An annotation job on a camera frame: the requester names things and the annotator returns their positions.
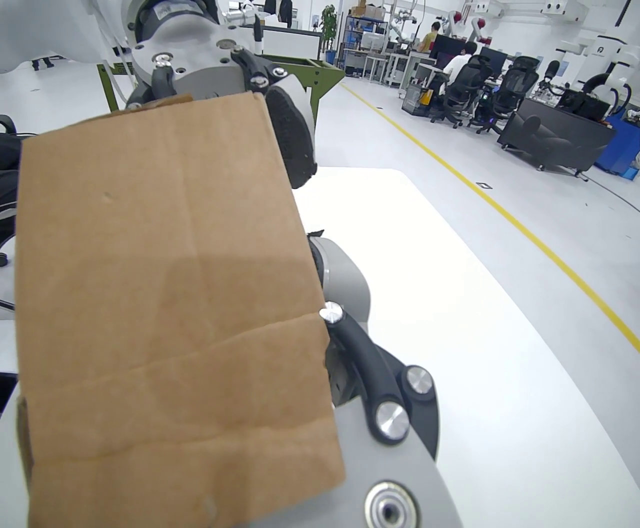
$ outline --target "office chair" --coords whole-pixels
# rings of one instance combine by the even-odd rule
[[[447,87],[440,101],[440,107],[430,112],[431,122],[444,121],[446,118],[457,129],[462,123],[462,119],[458,116],[466,110],[482,87],[489,75],[483,78],[485,73],[482,66],[465,64],[456,80]]]
[[[534,57],[527,57],[526,55],[519,55],[511,63],[511,68],[518,70],[535,70],[538,68],[540,61]]]
[[[502,78],[500,88],[491,93],[485,100],[481,100],[476,108],[476,113],[467,124],[467,128],[480,126],[476,134],[482,131],[493,130],[502,134],[502,129],[497,125],[498,121],[508,119],[518,108],[520,101],[525,98],[527,92],[538,81],[535,69],[523,66],[511,67]]]

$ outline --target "cardboard box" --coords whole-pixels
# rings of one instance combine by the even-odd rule
[[[323,294],[264,99],[183,101],[24,143],[32,528],[228,528],[344,479]]]
[[[375,6],[366,6],[364,11],[364,16],[367,17],[368,19],[375,19],[377,9],[378,8]]]

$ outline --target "desk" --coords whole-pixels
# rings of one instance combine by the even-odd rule
[[[401,92],[404,92],[406,90],[406,87],[409,86],[409,83],[413,79],[414,73],[417,70],[417,65],[421,63],[434,65],[436,63],[436,60],[429,57],[428,53],[419,53],[417,51],[412,51],[409,54],[406,67],[404,68],[402,81],[400,82]]]
[[[367,278],[371,337],[432,373],[437,465],[465,528],[637,527],[640,490],[593,411],[402,173],[321,168],[294,196],[307,232],[325,229]],[[0,419],[0,511],[24,528],[14,418]]]
[[[419,71],[419,70],[420,70],[420,68],[423,68],[423,69],[429,70],[428,77],[427,77],[427,79],[426,79],[426,83],[425,83],[425,85],[424,85],[424,87],[425,87],[425,88],[426,88],[427,86],[429,86],[429,83],[431,82],[431,80],[433,79],[433,76],[434,76],[436,73],[442,73],[442,70],[441,70],[440,68],[438,68],[438,67],[435,65],[435,63],[434,63],[434,64],[430,64],[430,63],[428,63],[428,62],[421,62],[421,63],[419,63],[419,64],[418,64],[417,70]]]
[[[387,63],[387,68],[385,70],[385,83],[387,84],[387,86],[400,83],[400,81],[396,78],[398,76],[398,73],[402,71],[399,70],[399,63],[401,60],[406,59],[407,55],[403,53],[389,54],[389,62]]]
[[[369,54],[364,59],[364,70],[362,72],[362,76],[367,73],[367,61],[371,60],[371,73],[369,74],[369,82],[373,80],[373,74],[376,71],[376,66],[382,63],[382,73],[380,74],[380,83],[384,80],[385,77],[385,65],[387,63],[387,56],[384,54]]]

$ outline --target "cable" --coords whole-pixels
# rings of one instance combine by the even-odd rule
[[[422,23],[424,22],[424,16],[427,12],[427,0],[422,0],[422,20],[420,21],[420,24],[418,24],[418,29],[415,30],[415,37],[418,37],[418,33],[420,33],[420,27],[422,26]]]
[[[615,193],[614,191],[612,191],[611,189],[609,189],[608,187],[605,187],[604,185],[602,185],[601,183],[597,182],[596,180],[589,178],[588,176],[584,175],[585,178],[587,178],[588,181],[595,183],[596,185],[599,185],[600,187],[602,187],[603,189],[605,189],[606,191],[609,191],[612,195],[617,196],[618,198],[620,198],[620,200],[622,200],[623,202],[625,202],[627,205],[629,205],[630,207],[633,207],[637,212],[640,212],[640,209],[638,209],[634,204],[632,204],[631,202],[629,202],[628,200],[625,200],[622,196],[620,196],[619,194]]]

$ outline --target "black cable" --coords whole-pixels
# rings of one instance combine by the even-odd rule
[[[618,20],[616,20],[616,28],[620,27],[620,24],[622,24],[622,19],[625,18],[625,15],[627,14],[627,10],[629,9],[629,4],[631,3],[631,0],[627,0],[625,2],[624,7],[622,8],[622,11],[620,11],[620,16],[618,17]]]
[[[614,191],[612,191],[611,189],[609,189],[608,187],[605,187],[604,185],[602,185],[601,183],[597,182],[596,180],[594,180],[593,178],[589,178],[588,176],[585,175],[585,177],[587,178],[588,181],[595,183],[596,185],[599,185],[600,187],[602,187],[603,189],[605,189],[606,191],[609,191],[612,195],[617,196],[618,198],[620,198],[620,200],[622,200],[623,202],[625,202],[627,205],[629,205],[630,207],[633,207],[637,212],[640,212],[640,209],[638,209],[634,204],[632,204],[631,202],[629,202],[628,200],[625,200],[622,196],[620,196],[619,194],[615,193]]]

